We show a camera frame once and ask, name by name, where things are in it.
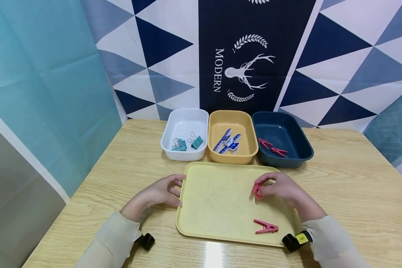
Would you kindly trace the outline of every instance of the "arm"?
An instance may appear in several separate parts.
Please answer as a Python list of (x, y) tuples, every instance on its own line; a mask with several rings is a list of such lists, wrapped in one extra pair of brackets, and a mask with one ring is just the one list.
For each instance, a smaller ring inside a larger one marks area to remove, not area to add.
[(75, 268), (120, 268), (129, 257), (134, 242), (141, 236), (139, 221), (145, 209), (160, 203), (181, 206), (180, 192), (184, 175), (170, 175), (135, 195), (120, 212), (116, 211), (99, 229), (93, 242)]
[(351, 242), (347, 232), (294, 180), (284, 173), (267, 173), (255, 183), (261, 184), (268, 180), (274, 180), (275, 183), (262, 187), (258, 194), (277, 195), (289, 206), (296, 208), (303, 228), (313, 239), (311, 249), (314, 259), (322, 268), (370, 267)]

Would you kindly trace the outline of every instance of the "sleeve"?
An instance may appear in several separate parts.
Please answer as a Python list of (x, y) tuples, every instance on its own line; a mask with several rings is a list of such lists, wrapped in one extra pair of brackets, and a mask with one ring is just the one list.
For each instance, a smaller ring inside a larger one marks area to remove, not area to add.
[(139, 227), (139, 223), (126, 219), (119, 211), (114, 212), (74, 267), (121, 268), (141, 236)]
[(314, 259), (322, 268), (370, 268), (350, 236), (331, 216), (302, 224), (313, 239)]

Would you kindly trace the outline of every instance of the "dark blue bin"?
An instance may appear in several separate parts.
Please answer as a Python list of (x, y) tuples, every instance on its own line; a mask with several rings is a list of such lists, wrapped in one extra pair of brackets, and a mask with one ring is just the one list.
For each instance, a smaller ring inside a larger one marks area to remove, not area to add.
[(257, 112), (252, 115), (256, 138), (272, 143), (273, 147), (288, 151), (280, 157), (265, 149), (259, 142), (258, 159), (266, 166), (296, 169), (310, 160), (314, 151), (293, 116), (282, 112)]

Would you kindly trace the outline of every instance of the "green binder clip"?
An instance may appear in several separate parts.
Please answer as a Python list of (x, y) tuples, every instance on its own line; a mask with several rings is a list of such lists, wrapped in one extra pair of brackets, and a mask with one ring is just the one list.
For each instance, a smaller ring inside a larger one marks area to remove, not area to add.
[(188, 138), (188, 142), (192, 143), (191, 147), (193, 149), (198, 149), (204, 140), (201, 139), (201, 136), (195, 136), (195, 133), (191, 132), (191, 137)]
[(172, 146), (172, 151), (186, 152), (186, 141), (182, 140), (181, 138), (175, 138), (173, 142), (175, 144)]

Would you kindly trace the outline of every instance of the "table surface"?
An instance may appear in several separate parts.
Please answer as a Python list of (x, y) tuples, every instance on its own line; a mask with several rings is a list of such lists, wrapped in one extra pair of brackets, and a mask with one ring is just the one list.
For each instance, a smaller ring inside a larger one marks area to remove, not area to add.
[[(187, 162), (167, 158), (159, 144), (166, 122), (127, 121), (43, 237), (24, 267), (73, 267), (114, 211), (157, 179), (183, 173)], [(314, 157), (281, 169), (347, 229), (376, 268), (402, 268), (402, 177), (353, 130), (304, 129)], [(201, 161), (211, 162), (209, 154)], [(142, 226), (156, 243), (133, 248), (123, 267), (320, 267), (309, 246), (282, 248), (184, 237), (176, 209), (155, 206)]]

